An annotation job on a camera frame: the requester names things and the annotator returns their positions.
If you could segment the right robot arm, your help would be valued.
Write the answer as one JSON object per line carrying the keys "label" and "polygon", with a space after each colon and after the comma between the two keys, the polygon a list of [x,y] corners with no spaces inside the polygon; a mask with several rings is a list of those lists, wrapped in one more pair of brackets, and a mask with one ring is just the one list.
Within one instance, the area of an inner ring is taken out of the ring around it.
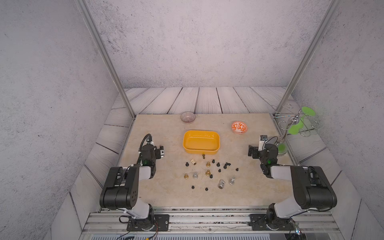
{"label": "right robot arm", "polygon": [[278,164],[278,147],[249,145],[248,156],[260,161],[263,174],[269,179],[292,183],[293,195],[269,205],[264,217],[266,227],[278,231],[293,226],[293,217],[307,211],[328,211],[337,205],[337,196],[323,169],[318,166],[285,166]]}

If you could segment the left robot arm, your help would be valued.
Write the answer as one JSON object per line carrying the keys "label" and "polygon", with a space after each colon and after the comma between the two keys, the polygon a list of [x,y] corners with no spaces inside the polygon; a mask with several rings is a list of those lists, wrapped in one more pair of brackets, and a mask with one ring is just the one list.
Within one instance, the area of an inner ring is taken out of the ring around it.
{"label": "left robot arm", "polygon": [[139,199],[139,182],[155,176],[156,162],[164,156],[164,147],[155,146],[152,135],[146,134],[138,153],[135,164],[110,168],[99,203],[101,208],[123,211],[133,230],[150,231],[156,226],[154,210]]}

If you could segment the silver rook chess piece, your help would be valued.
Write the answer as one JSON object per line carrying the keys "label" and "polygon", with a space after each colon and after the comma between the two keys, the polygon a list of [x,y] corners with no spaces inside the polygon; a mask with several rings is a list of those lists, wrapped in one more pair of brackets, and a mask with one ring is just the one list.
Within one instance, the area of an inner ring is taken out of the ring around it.
{"label": "silver rook chess piece", "polygon": [[218,184],[218,188],[219,189],[223,189],[224,188],[224,185],[225,185],[225,181],[224,180],[220,180],[219,184]]}

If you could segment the yellow plastic storage box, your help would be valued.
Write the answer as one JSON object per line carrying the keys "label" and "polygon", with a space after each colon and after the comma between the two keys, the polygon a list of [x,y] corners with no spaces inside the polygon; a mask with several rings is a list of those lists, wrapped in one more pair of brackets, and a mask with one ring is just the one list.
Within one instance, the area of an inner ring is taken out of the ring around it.
{"label": "yellow plastic storage box", "polygon": [[215,155],[220,146],[220,136],[217,132],[189,130],[184,134],[183,147],[189,154]]}

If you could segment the orange patterned bowl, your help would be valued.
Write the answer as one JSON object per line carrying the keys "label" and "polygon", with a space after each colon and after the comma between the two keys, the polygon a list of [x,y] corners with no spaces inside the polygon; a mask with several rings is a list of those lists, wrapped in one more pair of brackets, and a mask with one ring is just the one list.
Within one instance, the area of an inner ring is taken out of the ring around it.
{"label": "orange patterned bowl", "polygon": [[231,128],[235,134],[239,134],[239,135],[242,135],[248,131],[248,126],[241,121],[233,122],[231,125]]}

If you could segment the striped glass bowl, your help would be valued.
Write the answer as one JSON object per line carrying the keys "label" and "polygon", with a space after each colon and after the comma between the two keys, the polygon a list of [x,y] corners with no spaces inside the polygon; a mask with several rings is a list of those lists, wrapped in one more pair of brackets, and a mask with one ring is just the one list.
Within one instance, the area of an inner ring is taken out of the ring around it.
{"label": "striped glass bowl", "polygon": [[196,120],[196,115],[192,112],[184,112],[181,114],[181,121],[185,124],[191,124]]}

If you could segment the metal cup tree stand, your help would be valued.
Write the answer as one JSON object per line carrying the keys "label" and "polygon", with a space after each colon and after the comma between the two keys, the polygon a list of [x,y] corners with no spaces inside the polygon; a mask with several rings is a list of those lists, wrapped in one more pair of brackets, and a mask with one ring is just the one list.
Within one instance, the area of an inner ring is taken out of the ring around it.
{"label": "metal cup tree stand", "polygon": [[314,120],[316,112],[312,108],[299,108],[289,102],[286,102],[282,110],[275,112],[273,116],[278,124],[278,128],[282,131],[282,136],[278,138],[276,143],[279,156],[283,156],[288,152],[286,143],[288,135],[309,137],[311,130],[315,130],[319,125]]}

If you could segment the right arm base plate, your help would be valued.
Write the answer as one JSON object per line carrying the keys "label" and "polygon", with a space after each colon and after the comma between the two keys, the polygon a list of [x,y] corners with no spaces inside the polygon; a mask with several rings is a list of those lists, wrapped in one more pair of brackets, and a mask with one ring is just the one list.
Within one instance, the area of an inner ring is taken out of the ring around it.
{"label": "right arm base plate", "polygon": [[248,226],[253,231],[293,231],[295,229],[293,221],[289,219],[271,219],[266,214],[251,214],[249,217]]}

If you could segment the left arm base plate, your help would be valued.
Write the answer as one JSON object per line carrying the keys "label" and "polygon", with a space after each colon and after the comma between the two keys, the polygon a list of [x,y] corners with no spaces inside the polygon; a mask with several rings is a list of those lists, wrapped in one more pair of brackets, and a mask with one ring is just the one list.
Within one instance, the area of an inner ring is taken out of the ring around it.
{"label": "left arm base plate", "polygon": [[130,219],[127,231],[131,232],[167,232],[169,230],[170,215],[152,215],[146,219]]}

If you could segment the right aluminium frame post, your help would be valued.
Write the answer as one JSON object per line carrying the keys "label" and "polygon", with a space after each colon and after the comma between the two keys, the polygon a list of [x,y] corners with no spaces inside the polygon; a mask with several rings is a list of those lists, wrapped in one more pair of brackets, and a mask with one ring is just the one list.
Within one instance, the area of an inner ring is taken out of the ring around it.
{"label": "right aluminium frame post", "polygon": [[298,65],[293,77],[291,78],[291,80],[288,84],[288,86],[285,90],[285,93],[283,94],[282,99],[279,102],[279,105],[277,106],[277,108],[275,110],[276,113],[281,112],[284,104],[286,103],[286,101],[289,99],[289,96],[294,91],[294,89],[295,89],[296,85],[298,84],[302,74],[304,73],[307,65],[309,64],[312,56],[314,55],[317,46],[321,42],[324,34],[327,31],[327,28],[329,27],[329,25],[332,22],[332,19],[334,18],[335,14],[337,13],[341,2],[342,1],[340,1],[340,0],[332,0],[331,1],[322,21],[320,22],[319,27],[317,28],[308,48],[307,48],[307,50],[306,50],[306,52],[305,52],[305,54],[304,54],[304,56],[300,62],[300,64]]}

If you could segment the aluminium frame post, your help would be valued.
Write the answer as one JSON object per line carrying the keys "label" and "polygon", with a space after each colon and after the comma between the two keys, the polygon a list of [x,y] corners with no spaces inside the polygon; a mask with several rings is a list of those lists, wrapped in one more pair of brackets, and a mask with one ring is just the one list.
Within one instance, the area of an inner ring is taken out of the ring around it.
{"label": "aluminium frame post", "polygon": [[85,24],[87,25],[88,30],[89,30],[97,48],[98,48],[98,51],[99,51],[99,53],[103,59],[103,62],[106,65],[106,67],[109,71],[109,74],[110,74],[110,76],[111,76],[111,78],[112,78],[112,80],[113,80],[113,82],[114,82],[114,84],[115,84],[115,86],[119,92],[119,95],[122,98],[122,101],[123,101],[125,107],[128,109],[130,116],[133,119],[135,119],[136,114],[133,111],[133,108],[129,102],[129,99],[126,95],[126,92],[124,91],[123,85],[122,85],[120,78],[117,74],[117,71],[116,71],[116,69],[112,63],[112,60],[108,54],[108,51],[107,51],[107,49],[103,43],[103,40],[100,36],[100,33],[97,29],[97,26],[96,26],[96,24],[95,24],[95,22],[91,16],[91,13],[90,13],[90,10],[87,6],[86,1],[76,0],[75,2],[76,2],[77,6],[80,10],[80,13],[82,14],[82,17],[85,21]]}
{"label": "aluminium frame post", "polygon": [[309,64],[312,56],[314,55],[317,46],[321,42],[324,34],[327,31],[327,28],[329,27],[329,25],[332,22],[332,19],[334,18],[335,14],[337,13],[341,2],[342,1],[340,1],[340,0],[332,0],[331,1],[322,21],[320,22],[319,27],[317,28],[308,48],[307,48],[307,50],[306,50],[306,52],[305,52],[305,54],[304,54],[304,56],[300,62],[300,64],[298,65],[293,77],[291,78],[291,80],[288,84],[288,86],[285,90],[285,93],[283,94],[282,99],[279,102],[279,105],[277,106],[277,108],[275,110],[276,113],[281,112],[284,104],[286,103],[286,101],[289,99],[289,96],[294,91],[294,89],[295,89],[296,85],[298,84],[302,74],[304,73],[307,65]]}

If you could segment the left aluminium frame post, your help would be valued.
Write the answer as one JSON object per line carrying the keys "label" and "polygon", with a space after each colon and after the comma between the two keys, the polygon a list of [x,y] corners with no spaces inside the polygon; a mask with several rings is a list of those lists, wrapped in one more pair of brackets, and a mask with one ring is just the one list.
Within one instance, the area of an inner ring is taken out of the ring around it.
{"label": "left aluminium frame post", "polygon": [[99,51],[99,53],[103,59],[103,62],[106,65],[106,67],[109,71],[109,74],[110,74],[110,76],[111,76],[111,78],[112,78],[112,80],[113,80],[113,82],[114,82],[114,84],[115,84],[115,86],[119,92],[119,95],[122,98],[122,101],[123,101],[125,107],[128,109],[130,116],[133,119],[135,119],[136,114],[133,111],[133,108],[129,102],[129,99],[126,95],[126,92],[124,91],[123,85],[122,85],[120,78],[117,74],[117,71],[116,71],[116,69],[112,63],[112,60],[108,54],[108,51],[107,51],[107,49],[103,43],[103,40],[100,36],[100,33],[97,29],[97,26],[96,26],[96,24],[95,24],[95,22],[91,16],[91,13],[90,13],[90,10],[87,6],[86,1],[76,0],[75,2],[76,2],[77,6],[80,10],[80,13],[82,14],[82,17],[85,21],[85,24],[87,25],[88,30],[89,30],[97,48],[98,48],[98,51]]}

